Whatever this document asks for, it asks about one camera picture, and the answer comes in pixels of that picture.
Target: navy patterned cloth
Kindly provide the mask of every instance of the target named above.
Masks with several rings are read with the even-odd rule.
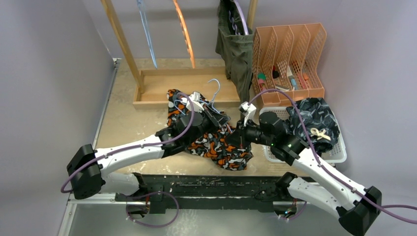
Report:
[[[339,141],[340,130],[327,102],[322,98],[307,98],[296,102],[296,104],[317,154],[321,155],[321,153],[332,150]],[[284,122],[287,133],[296,135],[307,142],[294,107],[287,107],[287,112],[290,114],[288,120]],[[318,140],[317,136],[312,136],[310,131],[312,128],[317,128],[319,131],[324,129],[325,134],[330,136],[330,141],[324,138]]]

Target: orange hanger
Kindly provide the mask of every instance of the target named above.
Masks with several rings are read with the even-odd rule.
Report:
[[[177,14],[178,14],[179,23],[181,24],[182,34],[184,34],[184,37],[185,37],[185,45],[187,46],[187,51],[190,54],[191,65],[193,66],[193,68],[195,68],[193,48],[191,47],[191,40],[190,40],[190,35],[188,34],[187,25],[185,25],[185,20],[182,15],[181,9],[179,8],[179,5],[177,3],[177,0],[173,0],[173,1],[175,5],[175,10],[177,11]]]

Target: gray wall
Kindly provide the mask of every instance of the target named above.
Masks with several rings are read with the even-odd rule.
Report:
[[[113,60],[81,0],[0,1],[0,235],[58,233],[60,185],[91,143]]]
[[[123,57],[100,3],[85,2],[112,56]],[[239,2],[246,12],[249,0]],[[146,3],[156,56],[186,58],[172,1]],[[218,1],[179,3],[195,56],[217,57],[214,46]],[[135,1],[114,4],[134,56],[149,58]],[[365,186],[380,188],[384,204],[417,205],[416,10],[417,2],[413,0],[264,0],[259,1],[255,20],[255,26],[324,24],[328,40],[319,74],[347,144],[348,160],[340,168]],[[416,218],[413,212],[395,212]],[[310,232],[308,224],[319,223],[322,214],[317,211],[317,218],[306,220],[305,230]],[[368,235],[414,235],[414,231],[415,226],[382,214]]]
[[[341,168],[382,190],[384,204],[417,206],[416,10],[413,0],[344,0],[326,24],[320,76],[347,146]],[[415,230],[382,214],[369,235]]]

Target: clothes hanger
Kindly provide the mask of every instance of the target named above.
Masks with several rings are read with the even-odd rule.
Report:
[[[148,20],[146,18],[146,8],[145,8],[143,0],[136,0],[136,3],[138,4],[139,13],[141,14],[142,25],[144,27],[146,41],[148,42],[150,56],[152,57],[153,65],[157,69],[158,66],[156,65],[155,53],[153,52],[152,40],[150,38],[150,33],[149,33]]]
[[[246,20],[245,20],[245,16],[243,14],[242,8],[240,7],[240,4],[238,3],[237,0],[227,0],[225,1],[226,5],[229,9],[229,21],[232,23],[232,28],[235,31],[235,35],[240,35],[240,33],[238,32],[238,26],[235,24],[235,19],[232,17],[232,4],[233,3],[236,6],[236,9],[238,10],[238,14],[240,16],[240,20],[242,21],[242,25],[243,25],[243,33],[244,35],[248,35],[249,31],[247,29],[247,25],[246,25]]]
[[[184,37],[185,37],[185,44],[187,46],[187,51],[190,54],[191,65],[193,66],[193,68],[195,68],[194,53],[193,53],[193,48],[191,47],[191,40],[190,40],[190,35],[188,34],[187,25],[185,25],[185,20],[182,15],[181,9],[179,8],[179,5],[177,3],[177,0],[173,0],[173,1],[175,5],[175,10],[177,11],[177,14],[178,14],[179,23],[181,24],[182,34],[184,34]]]

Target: orange and black patterned cloth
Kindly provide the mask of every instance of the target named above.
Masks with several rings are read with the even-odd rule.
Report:
[[[177,94],[179,92],[181,91],[177,89],[170,89],[167,92],[169,101],[167,125],[169,127],[172,127],[180,117],[184,116],[184,114],[174,106],[174,101],[178,100]],[[200,98],[207,103],[209,102],[202,95]],[[176,105],[185,114],[191,112],[180,102],[176,103]],[[230,132],[226,127],[222,127],[213,133],[205,133],[202,137],[189,145],[185,151],[193,155],[210,158],[217,166],[226,170],[245,170],[247,162],[253,157],[250,152],[250,146],[246,149],[240,149],[236,146],[227,144],[225,139],[229,134]]]

